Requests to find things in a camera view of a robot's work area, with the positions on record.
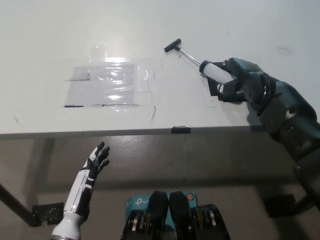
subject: robotic arm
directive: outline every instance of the robotic arm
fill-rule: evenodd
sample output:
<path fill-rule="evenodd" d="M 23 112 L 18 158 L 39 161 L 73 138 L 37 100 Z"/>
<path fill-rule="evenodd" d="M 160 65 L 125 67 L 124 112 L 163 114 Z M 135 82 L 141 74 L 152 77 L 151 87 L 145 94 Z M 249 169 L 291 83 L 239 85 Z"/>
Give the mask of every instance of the robotic arm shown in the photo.
<path fill-rule="evenodd" d="M 80 226 L 90 212 L 90 200 L 98 174 L 109 164 L 105 160 L 110 147 L 101 142 L 85 161 L 78 172 L 64 206 L 63 219 L 54 228 L 50 240 L 80 240 Z"/>
<path fill-rule="evenodd" d="M 238 58 L 213 64 L 235 77 L 216 85 L 218 96 L 244 96 L 268 134 L 291 155 L 295 176 L 320 210 L 320 124 L 315 110 L 294 87 L 257 64 Z"/>

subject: table bracket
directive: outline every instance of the table bracket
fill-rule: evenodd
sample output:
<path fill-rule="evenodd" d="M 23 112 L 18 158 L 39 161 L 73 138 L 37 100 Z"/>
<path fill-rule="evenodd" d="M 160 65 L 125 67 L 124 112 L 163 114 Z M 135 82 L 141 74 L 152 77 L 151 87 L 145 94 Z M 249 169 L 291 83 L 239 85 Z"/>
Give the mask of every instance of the table bracket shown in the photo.
<path fill-rule="evenodd" d="M 64 203 L 34 205 L 29 211 L 10 192 L 0 184 L 0 201 L 17 214 L 30 227 L 39 227 L 43 222 L 48 225 L 60 223 L 64 214 Z"/>

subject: t-handle tool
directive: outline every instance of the t-handle tool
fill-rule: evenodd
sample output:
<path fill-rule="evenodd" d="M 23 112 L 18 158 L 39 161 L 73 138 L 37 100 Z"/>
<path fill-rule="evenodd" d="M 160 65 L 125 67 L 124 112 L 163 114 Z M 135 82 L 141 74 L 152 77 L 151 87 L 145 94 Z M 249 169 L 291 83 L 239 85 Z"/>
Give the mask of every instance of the t-handle tool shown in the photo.
<path fill-rule="evenodd" d="M 180 53 L 182 53 L 184 56 L 186 56 L 188 59 L 190 59 L 194 64 L 199 66 L 199 71 L 202 73 L 205 77 L 211 78 L 213 80 L 216 80 L 217 82 L 221 84 L 228 83 L 235 79 L 234 76 L 232 76 L 227 71 L 221 69 L 220 67 L 216 66 L 213 62 L 210 62 L 208 60 L 203 61 L 200 63 L 198 60 L 196 60 L 194 57 L 190 56 L 186 51 L 182 50 L 178 45 L 181 44 L 181 39 L 178 38 L 177 40 L 170 43 L 168 46 L 164 48 L 164 51 L 166 53 L 170 52 L 171 50 L 176 50 Z"/>

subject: blue box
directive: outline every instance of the blue box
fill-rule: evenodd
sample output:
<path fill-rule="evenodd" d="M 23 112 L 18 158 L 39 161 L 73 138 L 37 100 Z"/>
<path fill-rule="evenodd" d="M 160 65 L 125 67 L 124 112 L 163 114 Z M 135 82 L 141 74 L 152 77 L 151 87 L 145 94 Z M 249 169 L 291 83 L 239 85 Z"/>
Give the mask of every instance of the blue box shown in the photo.
<path fill-rule="evenodd" d="M 197 195 L 194 191 L 184 191 L 183 193 L 189 201 L 190 208 L 198 206 Z M 151 194 L 132 196 L 125 204 L 125 219 L 128 218 L 130 212 L 134 209 L 146 211 L 150 196 Z M 169 208 L 165 221 L 165 231 L 176 231 Z"/>

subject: black bracket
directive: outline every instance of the black bracket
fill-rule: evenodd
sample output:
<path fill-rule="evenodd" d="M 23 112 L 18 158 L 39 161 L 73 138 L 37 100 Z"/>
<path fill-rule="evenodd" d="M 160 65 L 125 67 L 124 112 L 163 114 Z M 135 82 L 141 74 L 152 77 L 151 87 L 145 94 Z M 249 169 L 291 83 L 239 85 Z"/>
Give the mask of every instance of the black bracket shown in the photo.
<path fill-rule="evenodd" d="M 21 204 L 10 192 L 0 184 L 0 201 L 17 214 L 30 227 L 39 227 L 44 221 L 48 225 L 58 224 L 63 218 L 64 203 L 35 205 L 32 212 Z"/>
<path fill-rule="evenodd" d="M 263 204 L 269 218 L 300 215 L 314 206 L 308 195 L 296 202 L 293 194 L 266 197 L 263 199 Z"/>
<path fill-rule="evenodd" d="M 32 214 L 39 219 L 41 224 L 47 222 L 48 225 L 56 225 L 59 224 L 64 217 L 64 206 L 63 202 L 34 205 L 32 206 Z"/>

